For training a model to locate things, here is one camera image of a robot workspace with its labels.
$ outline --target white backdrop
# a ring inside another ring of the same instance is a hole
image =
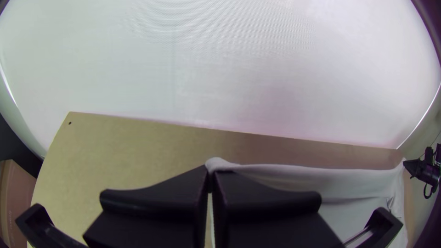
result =
[[[11,0],[0,64],[45,149],[68,111],[396,148],[441,81],[402,0]]]

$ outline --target wooden board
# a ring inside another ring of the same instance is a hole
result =
[[[36,179],[13,160],[1,163],[0,218],[3,241],[9,248],[25,248],[26,237],[15,219],[31,206]]]
[[[69,113],[47,153],[32,202],[45,206],[60,230],[84,242],[82,234],[102,210],[102,190],[150,186],[211,157],[335,169],[391,169],[402,159],[390,149]]]

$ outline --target cardboard sheet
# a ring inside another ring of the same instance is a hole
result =
[[[69,113],[48,151],[32,202],[46,207],[56,227],[84,242],[82,234],[102,210],[102,190],[147,187],[211,157],[334,169],[391,169],[402,159],[392,149]],[[205,243],[211,247],[209,225],[207,230]]]

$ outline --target white towel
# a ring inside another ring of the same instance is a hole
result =
[[[386,207],[403,223],[389,247],[407,245],[402,162],[389,170],[321,169],[282,164],[239,165],[211,158],[205,166],[210,174],[231,170],[276,189],[320,193],[319,213],[342,241],[361,231],[376,208]]]

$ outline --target black plastic part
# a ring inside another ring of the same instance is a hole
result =
[[[385,248],[394,240],[403,224],[384,208],[376,209],[366,226],[373,235],[357,248]]]
[[[424,162],[426,164],[433,165],[433,148],[432,147],[426,147],[426,150],[424,152]]]
[[[441,144],[436,145],[436,156],[435,161],[437,163],[441,163]]]
[[[35,204],[15,221],[28,242],[36,248],[87,248],[59,231],[46,209]]]
[[[215,172],[216,247],[343,247],[318,214],[321,202],[317,192],[281,191],[236,173]]]
[[[200,166],[148,188],[105,190],[83,238],[91,248],[203,248],[208,172]]]

